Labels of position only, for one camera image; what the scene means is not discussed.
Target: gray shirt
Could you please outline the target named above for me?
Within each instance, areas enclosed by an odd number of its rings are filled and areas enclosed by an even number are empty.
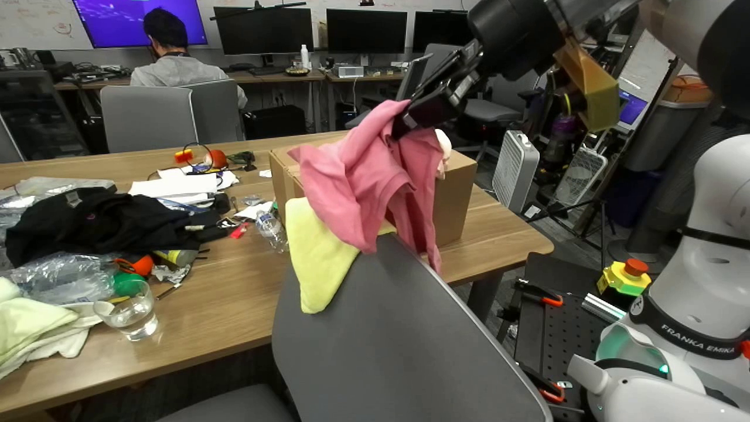
[[[149,66],[134,68],[130,86],[181,86],[199,81],[219,81],[230,79],[217,66],[205,66],[191,55],[161,55]],[[244,109],[248,95],[236,86],[236,108]]]

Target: person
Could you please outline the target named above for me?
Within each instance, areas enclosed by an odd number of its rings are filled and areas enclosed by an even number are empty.
[[[175,13],[156,6],[143,15],[143,31],[158,58],[134,68],[130,86],[178,86],[230,79],[217,66],[200,62],[188,54],[188,31]],[[236,86],[236,108],[246,114],[248,95],[241,86]]]

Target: dark hair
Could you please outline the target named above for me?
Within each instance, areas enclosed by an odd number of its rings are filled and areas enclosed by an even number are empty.
[[[143,15],[143,31],[164,47],[188,47],[185,22],[161,6]]]

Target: plastic bag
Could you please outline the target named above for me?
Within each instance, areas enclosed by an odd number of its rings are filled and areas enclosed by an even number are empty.
[[[54,253],[9,270],[22,295],[52,305],[81,305],[113,297],[114,254]]]

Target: pink cloth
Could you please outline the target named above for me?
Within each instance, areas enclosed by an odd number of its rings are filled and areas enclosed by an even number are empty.
[[[391,121],[407,100],[380,102],[343,140],[299,148],[299,176],[316,216],[338,238],[375,250],[388,216],[397,237],[440,267],[434,193],[442,149],[434,128],[391,140]]]

